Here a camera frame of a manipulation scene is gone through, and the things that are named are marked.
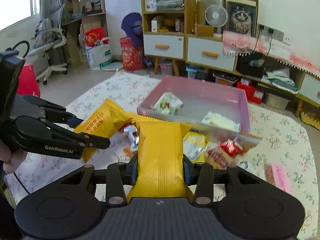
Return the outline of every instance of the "desk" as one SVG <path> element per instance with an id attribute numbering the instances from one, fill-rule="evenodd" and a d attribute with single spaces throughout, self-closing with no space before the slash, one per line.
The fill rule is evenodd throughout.
<path id="1" fill-rule="evenodd" d="M 91 29 L 102 27 L 108 35 L 106 13 L 94 13 L 83 15 L 77 19 L 71 20 L 68 23 L 61 26 L 67 29 L 67 46 L 69 50 L 70 61 L 72 64 L 80 62 L 79 48 L 78 48 L 78 36 L 79 28 L 82 23 L 84 27 L 84 33 Z"/>
<path id="2" fill-rule="evenodd" d="M 106 98 L 110 98 L 125 111 L 136 112 L 137 105 L 157 85 L 159 80 L 134 74 L 117 72 L 113 77 L 90 89 L 70 105 L 67 111 L 86 119 Z M 315 162 L 306 130 L 290 117 L 249 105 L 251 133 L 263 137 L 261 143 L 241 156 L 243 160 L 262 168 L 265 162 L 284 165 L 289 175 L 292 195 L 298 198 L 306 210 L 306 219 L 298 239 L 316 235 L 318 224 L 318 184 Z M 88 164 L 96 169 L 105 169 L 114 162 L 128 162 L 123 153 L 129 145 L 126 135 L 116 133 L 111 139 L 110 148 L 99 150 Z M 81 167 L 81 160 L 50 157 L 29 153 L 16 171 L 30 192 Z M 26 196 L 26 192 L 13 174 L 6 176 L 7 185 L 16 203 Z M 96 197 L 104 198 L 105 185 L 97 185 Z M 225 195 L 219 185 L 214 188 L 214 200 Z"/>

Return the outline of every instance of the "red box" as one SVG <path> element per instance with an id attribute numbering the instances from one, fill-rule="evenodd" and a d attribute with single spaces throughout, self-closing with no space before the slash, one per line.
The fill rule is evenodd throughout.
<path id="1" fill-rule="evenodd" d="M 261 104 L 264 95 L 263 91 L 257 90 L 251 85 L 244 85 L 241 81 L 237 82 L 236 87 L 245 91 L 249 103 Z"/>

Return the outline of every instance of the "human hand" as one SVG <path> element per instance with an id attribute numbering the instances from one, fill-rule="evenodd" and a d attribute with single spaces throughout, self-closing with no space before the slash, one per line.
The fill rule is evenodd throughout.
<path id="1" fill-rule="evenodd" d="M 13 173 L 27 156 L 27 152 L 21 149 L 11 152 L 9 147 L 0 140 L 0 161 L 3 161 L 3 170 L 6 174 Z"/>

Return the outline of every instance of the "framed cat picture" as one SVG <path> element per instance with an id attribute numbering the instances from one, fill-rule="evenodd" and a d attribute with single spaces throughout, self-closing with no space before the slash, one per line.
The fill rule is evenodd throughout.
<path id="1" fill-rule="evenodd" d="M 223 0 L 229 20 L 226 30 L 254 37 L 258 21 L 258 0 Z"/>

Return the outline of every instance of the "plastic storage bin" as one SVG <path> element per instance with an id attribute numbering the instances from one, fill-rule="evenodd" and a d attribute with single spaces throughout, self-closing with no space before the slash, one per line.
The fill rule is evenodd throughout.
<path id="1" fill-rule="evenodd" d="M 166 60 L 165 62 L 159 63 L 159 66 L 160 66 L 160 70 L 161 70 L 162 75 L 172 76 L 172 72 L 173 72 L 172 61 Z"/>
<path id="2" fill-rule="evenodd" d="M 183 106 L 175 115 L 164 115 L 153 110 L 154 105 L 164 92 L 170 91 L 176 95 Z M 149 93 L 138 106 L 138 114 L 161 119 L 169 122 L 182 122 L 194 126 L 201 132 L 218 134 L 219 139 L 231 138 L 231 133 L 250 133 L 250 119 L 247 98 L 243 90 L 219 85 L 212 82 L 183 77 L 167 76 Z M 239 130 L 227 130 L 204 124 L 201 121 L 211 111 L 219 113 L 240 124 Z"/>
<path id="3" fill-rule="evenodd" d="M 287 104 L 289 102 L 290 100 L 275 96 L 270 93 L 266 93 L 266 96 L 265 96 L 266 105 L 276 109 L 284 110 L 287 107 Z"/>
<path id="4" fill-rule="evenodd" d="M 232 87 L 234 83 L 236 83 L 238 80 L 238 77 L 220 71 L 213 73 L 212 76 L 216 78 L 217 84 L 226 85 L 230 87 Z"/>
<path id="5" fill-rule="evenodd" d="M 188 72 L 188 78 L 196 78 L 197 72 L 204 73 L 204 68 L 196 65 L 187 65 L 186 71 Z"/>

